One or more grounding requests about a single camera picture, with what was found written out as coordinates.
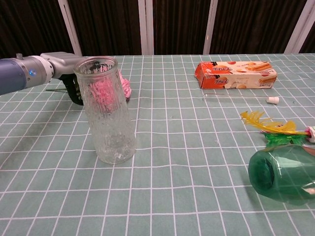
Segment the table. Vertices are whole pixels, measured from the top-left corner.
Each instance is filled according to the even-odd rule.
[[[315,55],[116,57],[133,89],[135,157],[96,158],[81,106],[58,80],[0,97],[0,235],[312,235],[315,203],[291,206],[256,194],[247,167],[266,145],[243,111],[315,125]],[[273,89],[204,99],[201,61],[269,60]]]

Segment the dark curtain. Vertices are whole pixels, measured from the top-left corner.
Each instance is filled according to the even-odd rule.
[[[220,0],[209,53],[283,53],[305,2]]]
[[[0,0],[0,58],[73,53],[58,0]]]
[[[307,35],[300,53],[315,53],[315,24]]]
[[[155,54],[202,54],[210,2],[154,0]]]
[[[68,0],[82,54],[140,55],[138,0]]]

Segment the green bottle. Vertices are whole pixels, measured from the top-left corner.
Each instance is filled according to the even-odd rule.
[[[258,194],[293,205],[315,199],[315,149],[287,145],[260,150],[251,157],[248,172]]]

